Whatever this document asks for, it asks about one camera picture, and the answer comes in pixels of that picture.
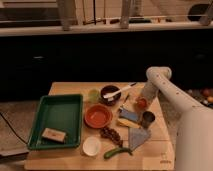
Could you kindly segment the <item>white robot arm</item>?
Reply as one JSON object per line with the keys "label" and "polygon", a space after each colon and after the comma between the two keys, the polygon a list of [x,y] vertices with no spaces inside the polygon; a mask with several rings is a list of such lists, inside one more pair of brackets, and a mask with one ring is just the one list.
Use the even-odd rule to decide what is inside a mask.
{"label": "white robot arm", "polygon": [[152,102],[158,91],[181,114],[175,171],[213,171],[213,109],[202,105],[170,81],[169,67],[149,67],[141,96]]}

